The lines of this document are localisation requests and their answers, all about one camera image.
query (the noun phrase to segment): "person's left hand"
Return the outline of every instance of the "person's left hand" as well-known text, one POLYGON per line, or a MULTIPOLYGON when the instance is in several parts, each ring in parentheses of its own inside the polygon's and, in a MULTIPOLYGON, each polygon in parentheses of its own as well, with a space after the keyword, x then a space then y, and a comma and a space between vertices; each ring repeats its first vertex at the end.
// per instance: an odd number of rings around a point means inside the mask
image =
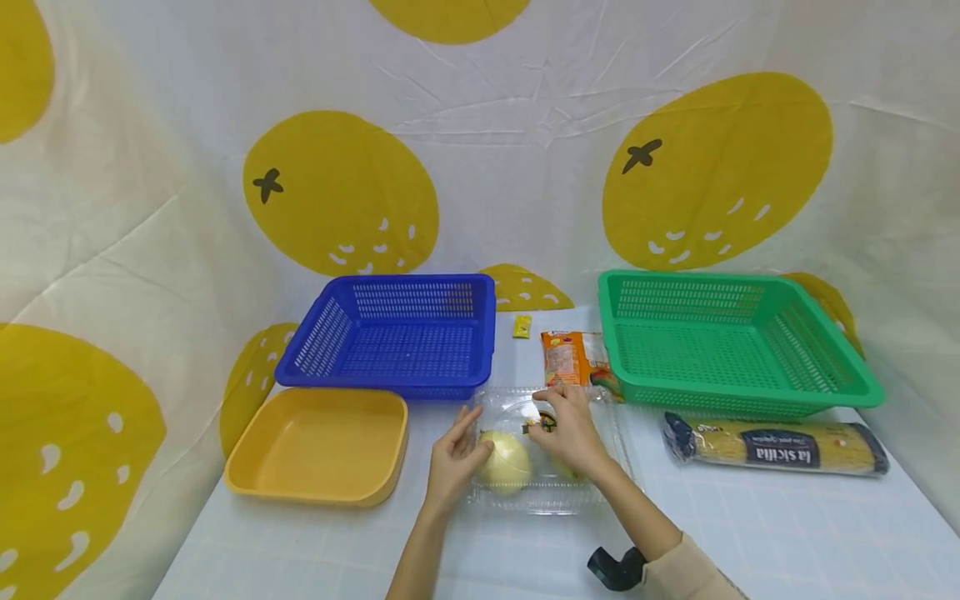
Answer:
POLYGON ((435 511, 442 517, 452 515, 467 491, 470 477, 493 453, 493 442, 473 446, 470 429, 482 409, 477 406, 468 411, 466 406, 462 407, 453 427, 433 444, 424 510, 435 511))

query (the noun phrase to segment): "white table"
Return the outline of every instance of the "white table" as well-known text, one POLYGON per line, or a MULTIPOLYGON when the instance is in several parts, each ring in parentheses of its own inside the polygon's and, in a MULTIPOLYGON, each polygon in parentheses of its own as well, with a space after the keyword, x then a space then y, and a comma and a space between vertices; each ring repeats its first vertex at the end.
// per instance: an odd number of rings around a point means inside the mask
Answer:
MULTIPOLYGON (((537 333, 599 327, 591 308, 537 313, 534 336, 513 340, 513 318, 498 315, 489 385, 541 385, 537 333)), ((403 471, 384 504, 346 511, 257 501, 221 480, 155 600, 383 598, 422 500, 430 445, 457 410, 410 409, 403 471)), ((621 411, 643 488, 754 600, 960 598, 960 539, 896 461, 879 480, 680 467, 660 440, 659 411, 621 411)), ((853 411, 835 416, 857 419, 853 411)), ((595 516, 461 511, 447 534, 435 597, 618 597, 586 568, 599 545, 616 558, 630 547, 606 507, 595 516)))

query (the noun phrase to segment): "sleeve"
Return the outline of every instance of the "sleeve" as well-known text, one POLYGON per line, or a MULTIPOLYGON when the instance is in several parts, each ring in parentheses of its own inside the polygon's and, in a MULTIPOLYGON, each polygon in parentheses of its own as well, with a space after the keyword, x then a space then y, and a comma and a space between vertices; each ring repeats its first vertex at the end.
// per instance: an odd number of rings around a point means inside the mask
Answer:
POLYGON ((746 600, 687 535, 673 550, 647 563, 641 585, 651 600, 746 600))

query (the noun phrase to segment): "black stem mark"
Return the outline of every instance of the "black stem mark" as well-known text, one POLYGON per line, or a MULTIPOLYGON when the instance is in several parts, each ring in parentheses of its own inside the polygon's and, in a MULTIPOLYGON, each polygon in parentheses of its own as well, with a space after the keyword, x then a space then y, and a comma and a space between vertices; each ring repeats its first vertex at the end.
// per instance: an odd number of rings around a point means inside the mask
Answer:
POLYGON ((640 147, 631 146, 627 149, 627 154, 630 155, 630 159, 627 160, 627 164, 623 167, 622 175, 626 175, 627 171, 633 169, 636 164, 639 162, 645 167, 649 167, 654 163, 654 158, 650 156, 650 153, 655 151, 657 148, 663 145, 663 140, 660 138, 652 139, 646 144, 643 144, 640 147))
POLYGON ((283 186, 276 182, 276 178, 280 177, 280 172, 277 169, 271 168, 267 171, 267 174, 263 176, 261 180, 253 180, 253 185, 260 188, 260 202, 266 204, 270 200, 271 192, 280 193, 283 191, 283 186))

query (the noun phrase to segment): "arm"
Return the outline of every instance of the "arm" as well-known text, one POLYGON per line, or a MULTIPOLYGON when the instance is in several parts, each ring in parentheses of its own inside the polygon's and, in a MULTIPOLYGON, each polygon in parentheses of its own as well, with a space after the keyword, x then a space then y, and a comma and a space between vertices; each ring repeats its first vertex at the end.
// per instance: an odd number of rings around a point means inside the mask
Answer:
POLYGON ((433 597, 444 550, 449 518, 421 509, 390 583, 387 600, 425 600, 433 597))
POLYGON ((433 444, 426 498, 396 566, 386 600, 429 600, 437 584, 446 525, 457 509, 470 477, 493 452, 490 442, 473 447, 470 428, 481 408, 461 408, 453 427, 433 444))
POLYGON ((643 586, 652 600, 741 600, 745 596, 693 540, 636 486, 603 446, 583 390, 557 386, 534 398, 557 413, 552 433, 530 428, 530 439, 583 474, 610 502, 627 536, 647 560, 643 586))
POLYGON ((684 534, 613 459, 598 464, 587 477, 610 502, 630 541, 647 562, 680 545, 684 534))

